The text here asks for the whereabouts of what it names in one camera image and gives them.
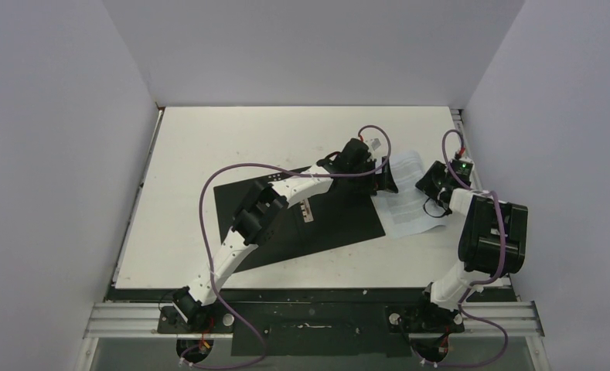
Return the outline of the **white folder with black inside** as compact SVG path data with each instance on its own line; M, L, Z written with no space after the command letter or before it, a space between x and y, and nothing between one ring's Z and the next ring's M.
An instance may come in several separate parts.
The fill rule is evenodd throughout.
M274 237L244 258L236 271L248 271L385 235L371 196L334 189L291 207Z

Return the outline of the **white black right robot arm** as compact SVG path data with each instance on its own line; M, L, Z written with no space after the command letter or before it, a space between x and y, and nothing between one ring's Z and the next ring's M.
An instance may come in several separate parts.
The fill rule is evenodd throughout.
M493 193L465 188L473 164L454 159L450 165L434 162L416 188L440 206L442 216L464 218L458 242L458 261L430 286L430 301L414 309L414 321L423 331L434 331L445 320L444 310L455 311L474 291L480 291L523 266L529 209L495 201Z

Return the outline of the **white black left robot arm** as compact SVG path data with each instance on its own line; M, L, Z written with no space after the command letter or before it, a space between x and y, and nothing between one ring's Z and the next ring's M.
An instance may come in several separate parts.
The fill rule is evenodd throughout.
M173 295L179 325L191 333L206 326L206 306L219 299L219 290L242 261L275 235L293 206L341 186L370 195L389 190L391 152L388 149L378 158L366 141L352 138L342 151L319 159L301 172L289 171L287 178L278 181L254 182L232 212L220 247L216 251L205 247L206 265Z

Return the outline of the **printed paper sheet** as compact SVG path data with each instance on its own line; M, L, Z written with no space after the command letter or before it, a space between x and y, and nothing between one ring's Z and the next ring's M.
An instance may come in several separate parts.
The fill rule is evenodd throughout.
M425 173L419 153L414 150L393 153L390 169L398 192L379 192L373 197L373 205L387 237L400 239L446 226L447 220L441 217L443 209L415 187Z

